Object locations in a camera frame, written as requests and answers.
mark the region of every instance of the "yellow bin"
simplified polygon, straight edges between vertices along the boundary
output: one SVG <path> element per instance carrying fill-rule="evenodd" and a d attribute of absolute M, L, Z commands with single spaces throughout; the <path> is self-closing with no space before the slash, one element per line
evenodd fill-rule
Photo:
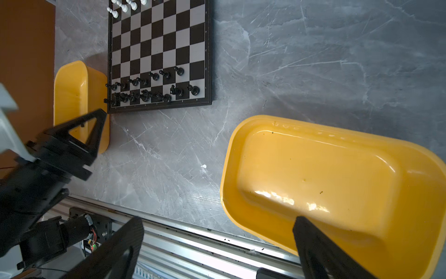
<path fill-rule="evenodd" d="M 107 111 L 107 77 L 84 62 L 76 61 L 59 69 L 54 80 L 54 125 L 66 122 L 99 108 Z M 86 142 L 95 121 L 85 123 L 70 131 L 76 139 Z M 110 142 L 110 117 L 107 115 L 102 131 L 99 153 Z"/>
<path fill-rule="evenodd" d="M 446 237 L 446 166 L 432 152 L 285 118 L 235 129 L 220 198 L 237 226 L 296 255 L 307 217 L 381 279 L 430 278 Z"/>

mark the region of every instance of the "white chess piece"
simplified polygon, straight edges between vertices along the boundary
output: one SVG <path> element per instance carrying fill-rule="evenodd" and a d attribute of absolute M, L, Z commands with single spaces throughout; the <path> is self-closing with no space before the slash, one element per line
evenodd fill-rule
<path fill-rule="evenodd" d="M 138 8 L 138 4 L 132 2 L 132 0 L 127 0 L 127 3 L 130 4 L 130 7 L 132 7 L 133 11 L 136 11 L 136 9 Z"/>
<path fill-rule="evenodd" d="M 122 4 L 121 1 L 117 0 L 116 1 L 116 5 L 120 6 L 123 12 L 127 12 L 128 11 L 128 7 L 126 4 Z"/>
<path fill-rule="evenodd" d="M 110 8 L 108 8 L 108 7 L 107 7 L 107 11 L 108 11 L 109 13 L 111 13 L 111 15 L 112 15 L 114 18 L 118 18 L 119 13 L 118 13 L 117 11 L 113 11 L 112 9 L 110 9 Z"/>

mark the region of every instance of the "black chess square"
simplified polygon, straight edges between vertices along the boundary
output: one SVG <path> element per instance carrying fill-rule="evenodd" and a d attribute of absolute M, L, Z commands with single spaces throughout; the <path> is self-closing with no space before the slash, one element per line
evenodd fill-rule
<path fill-rule="evenodd" d="M 121 49 L 121 35 L 114 37 L 111 45 L 112 45 L 111 46 L 112 51 L 120 50 Z"/>
<path fill-rule="evenodd" d="M 121 88 L 121 92 L 130 90 L 130 84 L 128 83 L 129 79 L 130 79 L 130 76 L 125 76 L 125 77 L 121 78 L 121 84 L 125 84 L 125 87 Z"/>
<path fill-rule="evenodd" d="M 152 23 L 152 8 L 141 12 L 141 26 Z"/>
<path fill-rule="evenodd" d="M 177 31 L 189 28 L 190 25 L 190 10 L 177 14 Z"/>
<path fill-rule="evenodd" d="M 152 23 L 152 39 L 163 35 L 163 20 Z"/>
<path fill-rule="evenodd" d="M 176 51 L 176 65 L 189 63 L 189 46 L 181 47 Z"/>
<path fill-rule="evenodd" d="M 155 7 L 156 5 L 159 5 L 159 4 L 163 3 L 163 2 L 164 2 L 163 0 L 152 0 L 152 7 Z"/>
<path fill-rule="evenodd" d="M 159 70 L 163 68 L 163 53 L 154 54 L 152 59 L 152 71 Z"/>
<path fill-rule="evenodd" d="M 160 86 L 154 86 L 154 87 L 152 87 L 151 88 L 152 89 L 152 97 L 150 98 L 150 102 L 151 103 L 156 103 L 156 102 L 160 102 L 160 101 L 162 101 L 162 100 L 158 100 L 154 95 L 156 94 L 156 93 L 159 93 L 159 94 L 163 94 L 163 86 L 162 85 L 160 85 Z"/>
<path fill-rule="evenodd" d="M 152 40 L 141 42 L 141 58 L 152 54 Z"/>
<path fill-rule="evenodd" d="M 130 46 L 121 49 L 121 63 L 130 61 Z"/>
<path fill-rule="evenodd" d="M 130 31 L 130 45 L 136 45 L 141 42 L 141 28 Z"/>
<path fill-rule="evenodd" d="M 204 60 L 193 62 L 189 65 L 189 79 L 203 79 L 204 78 Z"/>
<path fill-rule="evenodd" d="M 119 107 L 121 105 L 121 102 L 119 101 L 119 94 L 120 93 L 112 93 L 111 95 L 111 99 L 112 99 L 112 103 L 111 106 L 112 107 Z"/>
<path fill-rule="evenodd" d="M 130 31 L 130 18 L 127 17 L 121 21 L 121 34 Z"/>
<path fill-rule="evenodd" d="M 132 96 L 133 94 L 137 94 L 137 96 L 139 96 L 139 93 L 140 93 L 139 89 L 131 90 L 130 91 L 130 96 Z M 140 104 L 140 98 L 138 98 L 138 99 L 136 99 L 134 101 L 130 100 L 130 104 Z"/>
<path fill-rule="evenodd" d="M 173 69 L 173 67 L 168 67 L 168 68 L 164 68 L 163 69 L 164 72 L 166 73 L 170 73 L 170 78 L 169 79 L 165 79 L 162 75 L 160 75 L 160 79 L 163 79 L 163 84 L 171 84 L 171 83 L 175 83 L 175 78 L 176 78 L 176 72 Z"/>
<path fill-rule="evenodd" d="M 190 27 L 190 41 L 191 45 L 204 42 L 204 22 Z"/>
<path fill-rule="evenodd" d="M 114 65 L 111 67 L 111 78 L 118 79 L 121 77 L 121 64 Z"/>
<path fill-rule="evenodd" d="M 176 32 L 172 32 L 163 36 L 163 51 L 174 50 L 176 41 Z"/>
<path fill-rule="evenodd" d="M 188 81 L 177 83 L 177 87 L 183 90 L 183 96 L 180 97 L 180 96 L 176 95 L 176 96 L 175 96 L 175 99 L 176 99 L 176 100 L 189 99 L 189 96 L 190 96 L 189 94 L 190 94 L 190 92 L 189 92 L 189 90 L 187 90 L 187 86 L 188 86 L 188 85 L 189 85 L 189 82 L 188 82 Z"/>
<path fill-rule="evenodd" d="M 140 59 L 135 59 L 130 61 L 130 75 L 139 74 L 140 71 L 141 71 Z"/>
<path fill-rule="evenodd" d="M 195 8 L 204 4 L 204 0 L 190 0 L 190 8 Z"/>
<path fill-rule="evenodd" d="M 117 11 L 119 15 L 118 18 L 114 18 L 112 15 L 110 15 L 113 18 L 113 23 L 117 23 L 121 20 L 121 13 L 122 13 L 121 8 L 119 7 L 115 11 Z"/>
<path fill-rule="evenodd" d="M 173 16 L 176 13 L 177 13 L 177 0 L 169 0 L 167 2 L 164 2 L 164 18 Z"/>
<path fill-rule="evenodd" d="M 137 13 L 141 12 L 141 3 L 137 3 L 138 7 L 136 8 L 136 10 L 133 11 L 133 9 L 130 7 L 130 5 L 128 5 L 128 9 L 131 11 L 130 14 L 131 15 L 136 15 Z"/>
<path fill-rule="evenodd" d="M 148 88 L 151 86 L 152 78 L 150 77 L 150 72 L 141 73 L 140 79 L 147 80 L 147 85 L 142 85 L 142 83 L 140 83 L 140 88 Z"/>

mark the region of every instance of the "marble countertop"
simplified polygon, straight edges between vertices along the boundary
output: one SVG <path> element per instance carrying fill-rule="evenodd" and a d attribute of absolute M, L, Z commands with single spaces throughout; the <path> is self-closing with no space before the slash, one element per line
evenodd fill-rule
<path fill-rule="evenodd" d="M 111 115 L 110 146 L 72 193 L 253 237 L 228 219 L 219 188 L 232 131 L 258 114 L 399 138 L 446 160 L 446 2 L 213 2 L 213 104 Z M 55 72 L 76 60 L 107 72 L 106 6 L 57 0 Z"/>

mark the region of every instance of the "brown surface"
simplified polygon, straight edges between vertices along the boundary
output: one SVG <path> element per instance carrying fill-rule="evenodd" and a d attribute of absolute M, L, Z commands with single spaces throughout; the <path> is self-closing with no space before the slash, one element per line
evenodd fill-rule
<path fill-rule="evenodd" d="M 23 142 L 53 125 L 55 7 L 45 0 L 0 0 L 0 83 L 19 110 L 8 119 Z M 0 178 L 15 165 L 13 152 L 0 154 Z"/>

